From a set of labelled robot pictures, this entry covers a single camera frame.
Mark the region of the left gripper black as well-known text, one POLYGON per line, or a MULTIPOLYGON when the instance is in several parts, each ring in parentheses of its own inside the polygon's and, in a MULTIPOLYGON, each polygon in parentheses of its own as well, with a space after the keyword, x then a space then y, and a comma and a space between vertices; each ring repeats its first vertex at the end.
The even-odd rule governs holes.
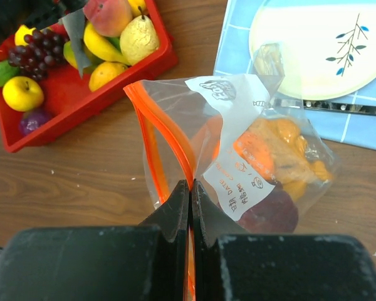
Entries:
POLYGON ((43 29, 85 6, 81 0, 0 0, 0 46, 21 25, 43 29))

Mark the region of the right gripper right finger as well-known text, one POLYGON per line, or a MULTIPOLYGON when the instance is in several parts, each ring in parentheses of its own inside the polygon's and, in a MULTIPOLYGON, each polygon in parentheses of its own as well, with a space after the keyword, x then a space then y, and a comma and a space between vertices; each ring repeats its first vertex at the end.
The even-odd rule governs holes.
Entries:
POLYGON ((376 300, 376 267, 348 235, 257 235, 191 192, 196 300, 376 300))

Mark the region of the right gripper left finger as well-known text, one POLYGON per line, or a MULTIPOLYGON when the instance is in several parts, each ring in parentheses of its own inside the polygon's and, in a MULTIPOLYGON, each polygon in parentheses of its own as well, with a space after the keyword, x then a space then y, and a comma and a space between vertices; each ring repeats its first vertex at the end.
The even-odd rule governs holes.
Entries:
POLYGON ((137 226, 32 228, 0 256, 0 300, 186 300, 189 187, 137 226))

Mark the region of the peach toy fruit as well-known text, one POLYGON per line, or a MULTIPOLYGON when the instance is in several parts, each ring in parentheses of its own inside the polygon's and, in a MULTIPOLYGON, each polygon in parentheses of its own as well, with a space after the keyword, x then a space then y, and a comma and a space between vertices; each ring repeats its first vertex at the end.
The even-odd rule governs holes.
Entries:
POLYGON ((119 37, 132 20, 128 1, 90 0, 83 7, 86 18, 102 36, 119 37))

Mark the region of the clear zip top bag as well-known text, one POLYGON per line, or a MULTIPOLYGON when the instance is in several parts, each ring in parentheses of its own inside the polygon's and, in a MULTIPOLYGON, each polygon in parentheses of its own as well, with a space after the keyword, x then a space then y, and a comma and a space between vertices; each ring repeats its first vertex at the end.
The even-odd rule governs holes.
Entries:
POLYGON ((331 181, 308 185, 302 198, 293 201, 299 217, 331 186, 337 158, 321 141, 305 117, 304 108, 280 107, 274 98, 289 97, 278 91, 284 80, 283 61, 276 43, 261 46, 251 58, 248 73, 173 80, 140 80, 125 87, 140 122, 145 148, 147 185, 156 206, 165 203, 178 179, 188 184, 200 180, 217 205, 215 187, 220 180, 242 181, 261 177, 232 148, 233 143, 259 118, 290 119, 308 141, 306 158, 321 160, 333 174, 331 181), (211 117, 221 116, 220 153, 205 173, 196 178, 197 158, 190 139, 211 117))

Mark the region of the orange pretzel snack toy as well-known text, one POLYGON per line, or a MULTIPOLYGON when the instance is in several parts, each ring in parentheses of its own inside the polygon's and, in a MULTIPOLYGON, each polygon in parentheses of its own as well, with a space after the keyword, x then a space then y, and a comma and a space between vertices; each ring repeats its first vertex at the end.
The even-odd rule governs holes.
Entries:
POLYGON ((259 118, 249 130, 268 146, 274 164, 272 175, 293 201, 304 196, 308 185, 333 179, 324 162, 306 158, 308 141, 292 120, 259 118))

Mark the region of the yellow lemon toy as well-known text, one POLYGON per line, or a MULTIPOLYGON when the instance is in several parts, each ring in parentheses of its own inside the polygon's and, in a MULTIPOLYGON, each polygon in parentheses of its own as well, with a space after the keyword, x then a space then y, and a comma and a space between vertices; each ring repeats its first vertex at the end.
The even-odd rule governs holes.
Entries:
POLYGON ((160 40, 152 20, 141 14, 120 35, 120 48, 129 65, 136 65, 158 50, 160 40))

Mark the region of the dark red plum toy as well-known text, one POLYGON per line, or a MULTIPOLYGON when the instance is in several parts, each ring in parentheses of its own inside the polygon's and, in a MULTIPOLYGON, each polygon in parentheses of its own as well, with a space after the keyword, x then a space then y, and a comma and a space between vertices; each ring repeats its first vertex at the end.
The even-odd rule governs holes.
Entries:
POLYGON ((298 208, 277 182, 220 180, 214 190, 217 205, 249 232, 292 233, 298 224, 298 208))

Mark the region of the orange tangerine toy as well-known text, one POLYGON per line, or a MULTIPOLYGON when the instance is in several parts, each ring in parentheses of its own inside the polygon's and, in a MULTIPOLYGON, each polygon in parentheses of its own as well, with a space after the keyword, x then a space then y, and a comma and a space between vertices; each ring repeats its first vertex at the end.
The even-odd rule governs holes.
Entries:
MULTIPOLYGON (((190 139, 194 154, 197 158, 195 177, 202 176, 206 169, 216 160, 220 151, 222 117, 211 117, 190 139)), ((244 159, 261 177, 274 181, 274 160, 270 147, 259 134, 251 130, 245 132, 233 143, 232 148, 244 159)))

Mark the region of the yellow starfruit toy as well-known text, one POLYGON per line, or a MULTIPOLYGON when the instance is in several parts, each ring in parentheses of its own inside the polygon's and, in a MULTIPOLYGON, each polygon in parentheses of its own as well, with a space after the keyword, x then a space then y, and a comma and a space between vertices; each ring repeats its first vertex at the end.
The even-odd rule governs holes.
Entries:
POLYGON ((25 41, 24 37, 28 34, 32 35, 35 29, 22 24, 14 35, 14 44, 16 46, 26 46, 28 42, 25 41))

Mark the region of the yellow round fruit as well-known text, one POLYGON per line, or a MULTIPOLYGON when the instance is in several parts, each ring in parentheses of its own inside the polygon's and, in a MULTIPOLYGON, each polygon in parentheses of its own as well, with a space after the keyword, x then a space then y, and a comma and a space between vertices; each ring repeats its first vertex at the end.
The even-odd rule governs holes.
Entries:
POLYGON ((2 95, 5 103, 17 112, 33 110, 44 102, 44 93, 40 85, 23 76, 10 79, 3 86, 2 95))

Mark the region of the yellow banana toy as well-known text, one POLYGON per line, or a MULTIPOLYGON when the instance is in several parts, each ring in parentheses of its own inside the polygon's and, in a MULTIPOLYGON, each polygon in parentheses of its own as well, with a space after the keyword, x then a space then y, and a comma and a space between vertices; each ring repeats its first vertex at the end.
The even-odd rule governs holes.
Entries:
POLYGON ((83 42, 95 56, 104 61, 119 62, 125 65, 130 64, 118 48, 97 33, 91 22, 87 22, 85 26, 83 42))

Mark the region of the purple onion toy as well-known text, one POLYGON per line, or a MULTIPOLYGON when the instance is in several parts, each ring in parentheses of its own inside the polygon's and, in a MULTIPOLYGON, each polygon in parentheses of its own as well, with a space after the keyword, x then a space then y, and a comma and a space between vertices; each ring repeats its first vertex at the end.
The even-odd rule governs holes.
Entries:
POLYGON ((53 116, 43 108, 36 108, 25 112, 19 122, 19 131, 24 136, 34 132, 47 123, 53 116))

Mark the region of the orange yellow mango toy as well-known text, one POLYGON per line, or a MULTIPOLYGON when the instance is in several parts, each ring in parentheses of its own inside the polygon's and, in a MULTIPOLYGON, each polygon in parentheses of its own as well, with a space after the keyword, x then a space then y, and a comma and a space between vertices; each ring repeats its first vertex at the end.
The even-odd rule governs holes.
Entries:
POLYGON ((98 65, 90 75, 88 88, 91 92, 94 92, 125 72, 127 69, 128 66, 123 63, 105 61, 98 65))

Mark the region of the blue cream plate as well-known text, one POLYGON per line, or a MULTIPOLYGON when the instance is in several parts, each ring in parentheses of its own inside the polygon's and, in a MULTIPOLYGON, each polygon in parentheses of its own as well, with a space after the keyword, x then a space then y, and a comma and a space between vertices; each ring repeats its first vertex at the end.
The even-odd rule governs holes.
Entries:
POLYGON ((265 1, 249 50, 273 43, 285 73, 280 93, 307 100, 353 93, 376 79, 376 1, 265 1))

